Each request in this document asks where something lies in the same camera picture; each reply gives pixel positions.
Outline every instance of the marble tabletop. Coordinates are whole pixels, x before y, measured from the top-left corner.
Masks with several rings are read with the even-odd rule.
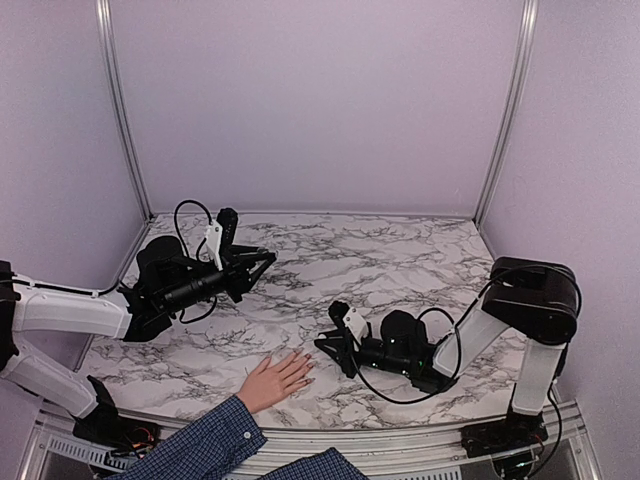
[[[191,252],[203,238],[206,218],[181,215]],[[174,234],[172,217],[160,216],[147,241]],[[350,380],[313,340],[332,330],[327,314],[339,299],[357,307],[374,326],[393,309],[417,315],[437,305],[458,318],[486,281],[491,256],[472,222],[384,216],[246,214],[236,243],[278,252],[277,262],[251,293],[234,304],[220,295],[215,312],[188,326],[177,321],[157,339],[125,343],[96,337],[82,372],[104,381],[120,408],[192,420],[236,392],[266,355],[301,348],[313,354],[315,381],[256,416],[261,427],[367,429],[482,418],[506,412],[522,361],[524,341],[508,330],[448,392],[412,406],[385,402],[359,379]],[[125,283],[137,278],[132,265]],[[195,317],[209,305],[187,312]],[[426,317],[431,339],[447,321]],[[386,395],[422,393],[409,380],[364,369]]]

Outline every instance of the black cable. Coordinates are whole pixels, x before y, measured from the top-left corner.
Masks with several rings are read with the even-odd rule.
[[[425,314],[429,313],[430,311],[441,312],[449,319],[449,321],[453,325],[453,331],[455,332],[456,342],[458,344],[458,362],[456,364],[456,369],[455,369],[455,371],[453,373],[453,376],[451,377],[451,379],[443,387],[438,389],[438,391],[436,391],[436,392],[430,393],[429,395],[425,395],[424,397],[414,398],[413,400],[395,400],[393,398],[387,397],[384,393],[381,393],[378,390],[376,390],[367,381],[367,379],[364,378],[364,375],[362,375],[362,372],[360,371],[360,367],[358,366],[358,362],[356,362],[356,359],[355,359],[355,357],[353,355],[353,349],[351,349],[351,352],[350,352],[351,353],[351,361],[353,362],[353,365],[354,365],[354,367],[356,369],[356,373],[358,374],[358,377],[360,377],[360,380],[362,380],[362,383],[364,383],[369,390],[371,390],[373,393],[378,395],[383,400],[386,400],[387,402],[390,402],[390,403],[395,403],[396,405],[413,405],[415,403],[424,402],[425,400],[429,400],[430,398],[433,398],[436,395],[439,395],[440,393],[442,393],[446,389],[448,389],[451,386],[451,383],[453,383],[455,381],[455,378],[458,375],[458,372],[460,371],[460,366],[462,365],[462,340],[460,339],[460,332],[458,331],[458,324],[460,322],[462,322],[462,320],[464,320],[464,318],[469,314],[469,312],[471,311],[471,308],[467,309],[467,311],[464,313],[464,315],[462,316],[462,318],[460,319],[460,322],[458,322],[458,324],[456,324],[455,320],[449,314],[449,312],[447,312],[446,310],[441,309],[440,307],[431,307],[431,308],[425,310],[424,312],[422,312],[418,318],[422,318]]]
[[[184,310],[183,310],[182,314],[180,315],[180,323],[183,325],[189,325],[190,323],[199,322],[200,320],[203,320],[207,318],[209,315],[211,315],[217,306],[218,306],[218,297],[213,297],[213,305],[211,305],[211,308],[207,310],[207,313],[204,313],[199,317],[192,318],[191,320],[185,320],[185,321],[182,320],[184,318]]]
[[[182,238],[182,232],[180,232],[180,226],[178,225],[178,212],[180,212],[180,209],[183,206],[189,205],[189,204],[200,207],[204,211],[204,213],[207,214],[207,220],[209,221],[209,225],[213,223],[213,218],[211,217],[211,212],[209,211],[209,209],[205,207],[202,203],[198,202],[197,200],[183,200],[178,204],[176,209],[173,211],[173,226],[176,229],[176,233],[178,234],[178,239],[180,240],[180,244],[182,245],[184,254],[187,256],[187,258],[191,258],[191,256],[189,255],[189,249],[187,248],[187,244],[184,241],[184,238]],[[200,250],[200,248],[202,248],[202,245],[204,245],[204,242],[205,240],[203,240],[202,243],[200,244],[200,247],[198,247],[198,251]]]
[[[351,361],[356,369],[356,373],[358,374],[358,377],[360,377],[360,380],[362,380],[362,383],[364,383],[367,388],[369,390],[371,390],[373,393],[375,393],[376,395],[378,395],[380,398],[390,402],[390,403],[394,403],[396,405],[412,405],[415,403],[420,403],[420,402],[424,402],[425,400],[429,400],[430,398],[439,395],[440,393],[446,391],[453,382],[455,382],[456,377],[458,375],[458,373],[460,373],[460,367],[462,365],[462,341],[460,339],[460,332],[458,330],[458,326],[467,318],[467,316],[469,315],[469,313],[471,313],[471,310],[476,306],[476,304],[480,301],[480,299],[482,298],[482,296],[486,293],[486,291],[491,287],[491,285],[493,285],[495,282],[497,282],[498,280],[500,280],[501,278],[505,277],[506,275],[513,273],[513,272],[517,272],[517,271],[522,271],[522,270],[531,270],[534,268],[543,268],[546,270],[550,270],[550,271],[554,271],[560,275],[562,275],[563,277],[565,277],[567,280],[569,280],[569,282],[571,282],[571,285],[573,286],[575,292],[576,292],[576,296],[577,296],[577,303],[576,303],[576,318],[578,317],[578,315],[580,314],[580,311],[582,310],[582,291],[580,290],[580,287],[578,286],[578,283],[575,281],[575,279],[569,274],[567,273],[565,270],[562,270],[558,267],[554,267],[553,265],[545,265],[545,264],[529,264],[529,265],[521,265],[519,267],[513,267],[510,268],[508,270],[505,270],[501,273],[499,273],[498,275],[496,275],[495,277],[491,277],[489,279],[489,281],[484,285],[484,287],[482,287],[482,289],[480,290],[480,293],[478,293],[478,295],[476,296],[476,298],[471,302],[471,304],[467,307],[467,309],[465,310],[465,312],[462,314],[462,317],[460,317],[460,320],[458,320],[458,322],[456,323],[453,320],[453,317],[451,316],[451,314],[449,314],[449,312],[447,312],[446,310],[440,308],[440,307],[431,307],[426,309],[425,311],[423,311],[420,315],[418,315],[418,320],[422,319],[422,317],[424,315],[426,315],[429,312],[440,312],[443,315],[445,315],[449,321],[453,324],[453,331],[455,332],[456,335],[456,342],[457,342],[457,346],[458,346],[458,360],[456,363],[456,369],[453,372],[453,375],[451,376],[451,379],[441,388],[439,388],[436,392],[431,393],[429,395],[426,395],[424,397],[421,398],[416,398],[413,400],[395,400],[393,398],[387,397],[386,395],[384,395],[383,393],[379,392],[378,390],[376,390],[367,380],[366,378],[364,378],[364,376],[362,375],[362,372],[360,372],[360,367],[358,366],[355,356],[353,355],[353,350],[351,350]]]
[[[558,416],[558,438],[556,439],[556,443],[553,445],[553,449],[551,449],[549,456],[544,459],[544,461],[538,468],[536,468],[530,475],[528,475],[528,478],[533,478],[534,475],[540,473],[540,470],[542,470],[547,465],[547,463],[549,463],[551,458],[553,458],[555,453],[558,451],[558,447],[560,447],[560,442],[562,441],[562,415],[560,414],[560,408],[558,408],[558,404],[553,399],[551,389],[549,389],[549,391],[547,392],[547,398],[551,402],[551,405],[553,406],[553,409],[556,411],[556,415]]]
[[[27,282],[26,280],[20,280],[18,278],[13,278],[11,280],[0,280],[0,284],[4,284],[4,283],[24,285],[27,287],[33,286],[34,288],[44,288],[46,290],[54,290],[56,292],[64,292],[64,293],[73,293],[76,295],[86,295],[88,297],[93,297],[93,294],[94,294],[93,290],[81,290],[79,288],[62,287],[60,285],[50,285],[48,283],[38,283],[38,282],[30,283],[30,282]],[[104,295],[107,295],[113,292],[116,288],[118,288],[118,282],[116,282],[114,285],[107,288],[106,290],[97,290],[96,293],[98,297],[102,297]]]

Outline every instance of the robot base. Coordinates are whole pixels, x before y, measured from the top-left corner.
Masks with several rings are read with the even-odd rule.
[[[469,458],[525,448],[549,438],[542,414],[531,417],[511,410],[503,420],[469,425],[461,433]]]
[[[76,418],[73,435],[122,450],[131,450],[135,443],[155,447],[160,427],[155,423],[121,417],[102,382],[92,376],[87,378],[96,390],[98,406],[85,418]]]

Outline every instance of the shirt sleeve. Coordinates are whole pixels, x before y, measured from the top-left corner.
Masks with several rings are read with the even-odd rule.
[[[233,396],[109,480],[218,480],[265,442],[244,403]]]
[[[260,480],[367,480],[335,448],[312,457],[301,458],[278,468]]]

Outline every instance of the lavender wall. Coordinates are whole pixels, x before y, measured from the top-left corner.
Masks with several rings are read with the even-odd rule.
[[[640,470],[640,3],[543,0],[489,216],[498,255],[564,262],[585,308],[561,391],[604,478]]]
[[[116,134],[94,2],[3,2],[0,258],[85,287],[111,283],[142,220]],[[73,363],[84,337],[40,335]],[[15,478],[39,402],[0,381],[0,468]]]
[[[472,215],[522,6],[112,1],[153,207]]]

